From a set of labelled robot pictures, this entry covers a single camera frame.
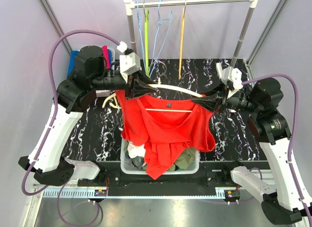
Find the cream white hanger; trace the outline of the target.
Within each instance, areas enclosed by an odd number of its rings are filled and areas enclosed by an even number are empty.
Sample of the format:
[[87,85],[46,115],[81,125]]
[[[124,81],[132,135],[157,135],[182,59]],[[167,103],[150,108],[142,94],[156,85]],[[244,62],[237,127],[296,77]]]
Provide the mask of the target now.
[[[148,84],[149,87],[151,88],[154,88],[154,89],[169,89],[169,90],[174,90],[174,91],[178,91],[178,92],[182,92],[182,93],[186,93],[186,94],[189,94],[191,96],[194,96],[194,97],[203,97],[202,94],[199,94],[199,93],[196,93],[196,92],[193,92],[191,90],[188,90],[188,89],[185,89],[185,88],[182,88],[182,87],[179,87],[179,86],[173,86],[173,85],[167,85],[167,84],[161,84],[161,83],[156,83],[156,84]],[[113,93],[111,94],[110,96],[108,96],[103,104],[102,104],[102,108],[105,108],[106,104],[110,101],[110,99],[115,99],[116,98],[116,93]]]

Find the red tank top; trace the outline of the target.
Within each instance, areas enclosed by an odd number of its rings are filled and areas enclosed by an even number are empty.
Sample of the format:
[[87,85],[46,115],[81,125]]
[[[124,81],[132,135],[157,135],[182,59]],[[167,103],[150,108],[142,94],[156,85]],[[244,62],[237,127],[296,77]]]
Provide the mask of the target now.
[[186,148],[211,152],[215,139],[210,132],[212,112],[188,100],[166,100],[144,95],[126,99],[116,91],[123,116],[121,136],[146,153],[146,173],[156,180],[165,173]]

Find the white pink garment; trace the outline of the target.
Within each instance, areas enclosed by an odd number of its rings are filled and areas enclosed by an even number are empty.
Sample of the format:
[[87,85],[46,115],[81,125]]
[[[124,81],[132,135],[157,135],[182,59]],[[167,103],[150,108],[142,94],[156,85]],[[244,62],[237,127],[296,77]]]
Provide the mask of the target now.
[[127,146],[127,152],[131,159],[135,157],[142,157],[144,158],[146,149],[144,144],[142,145],[135,145],[133,142],[129,141]]

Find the yellow hanger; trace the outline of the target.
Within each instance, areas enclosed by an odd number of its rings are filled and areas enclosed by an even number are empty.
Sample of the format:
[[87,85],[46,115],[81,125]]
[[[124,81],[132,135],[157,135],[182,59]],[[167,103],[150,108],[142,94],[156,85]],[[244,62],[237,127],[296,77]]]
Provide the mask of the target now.
[[181,30],[180,30],[180,47],[179,47],[179,67],[178,67],[178,79],[181,79],[182,71],[182,56],[183,56],[183,43],[184,43],[184,29],[185,29],[185,12],[186,12],[186,1],[182,9],[181,16]]

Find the light blue wire hanger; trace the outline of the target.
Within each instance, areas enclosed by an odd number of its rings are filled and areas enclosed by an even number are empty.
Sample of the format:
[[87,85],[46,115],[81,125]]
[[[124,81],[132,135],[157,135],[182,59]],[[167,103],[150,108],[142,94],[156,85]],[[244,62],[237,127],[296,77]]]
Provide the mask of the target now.
[[158,27],[157,27],[155,39],[154,39],[152,63],[149,66],[149,77],[152,76],[153,71],[156,67],[156,63],[159,61],[160,54],[167,40],[169,30],[171,28],[171,23],[172,23],[172,17],[173,17],[172,10],[169,11],[169,14],[167,17],[161,16],[160,8],[161,8],[162,2],[163,0],[159,0],[158,7],[157,7]]

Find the olive green tank top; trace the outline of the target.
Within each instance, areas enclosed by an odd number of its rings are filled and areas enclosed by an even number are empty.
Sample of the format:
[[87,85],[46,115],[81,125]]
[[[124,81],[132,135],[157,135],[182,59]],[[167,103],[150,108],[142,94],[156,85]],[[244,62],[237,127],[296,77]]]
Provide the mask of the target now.
[[177,170],[186,170],[195,160],[196,149],[193,147],[186,148],[178,156],[176,161],[171,165],[168,171],[173,172]]

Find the blue-grey tank top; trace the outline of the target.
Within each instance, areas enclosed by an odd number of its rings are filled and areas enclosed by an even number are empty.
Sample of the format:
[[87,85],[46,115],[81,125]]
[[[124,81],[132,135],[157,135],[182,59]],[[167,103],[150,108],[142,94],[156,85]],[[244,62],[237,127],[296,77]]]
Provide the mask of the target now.
[[136,156],[134,158],[130,158],[128,153],[125,154],[125,157],[130,159],[131,164],[140,171],[145,171],[147,169],[147,163],[144,161],[143,157]]

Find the neon green hanger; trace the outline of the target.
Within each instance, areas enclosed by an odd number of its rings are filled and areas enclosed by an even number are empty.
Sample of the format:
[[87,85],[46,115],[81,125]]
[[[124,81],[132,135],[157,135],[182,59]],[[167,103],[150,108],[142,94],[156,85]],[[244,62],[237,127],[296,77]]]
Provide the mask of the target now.
[[144,48],[145,48],[145,71],[149,76],[149,10],[144,7]]

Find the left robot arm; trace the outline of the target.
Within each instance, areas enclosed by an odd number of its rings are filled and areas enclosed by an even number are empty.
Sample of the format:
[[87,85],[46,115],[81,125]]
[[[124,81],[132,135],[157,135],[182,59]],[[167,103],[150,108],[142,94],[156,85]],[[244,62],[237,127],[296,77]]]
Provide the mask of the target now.
[[89,105],[97,99],[98,90],[123,90],[126,99],[154,93],[151,80],[140,65],[139,56],[126,49],[119,58],[119,69],[105,67],[102,48],[85,46],[75,56],[74,68],[57,87],[56,99],[48,124],[29,156],[18,164],[33,172],[41,185],[62,186],[71,179],[86,179],[100,186],[105,181],[104,167],[97,162],[75,161],[62,156],[67,139]]

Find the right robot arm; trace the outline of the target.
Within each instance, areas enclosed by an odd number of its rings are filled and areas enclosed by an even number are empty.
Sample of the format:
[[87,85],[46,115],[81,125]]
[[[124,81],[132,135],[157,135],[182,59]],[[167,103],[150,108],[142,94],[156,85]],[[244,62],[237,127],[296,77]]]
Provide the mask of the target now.
[[226,186],[245,188],[274,225],[292,225],[312,216],[312,198],[304,188],[292,153],[294,130],[277,110],[283,96],[279,81],[265,78],[257,80],[247,94],[230,95],[220,84],[206,97],[192,99],[209,111],[227,108],[250,114],[249,129],[267,158],[275,185],[265,183],[241,162],[223,167],[221,180]]

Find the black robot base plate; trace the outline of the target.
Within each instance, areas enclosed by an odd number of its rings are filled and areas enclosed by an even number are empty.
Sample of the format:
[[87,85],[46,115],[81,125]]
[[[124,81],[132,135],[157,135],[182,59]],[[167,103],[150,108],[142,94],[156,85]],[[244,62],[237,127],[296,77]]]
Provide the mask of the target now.
[[120,161],[100,162],[109,179],[108,196],[208,196],[215,195],[216,187],[234,188],[221,181],[223,169],[234,164],[227,161],[201,161],[194,174],[162,175],[153,180],[148,175],[126,174]]

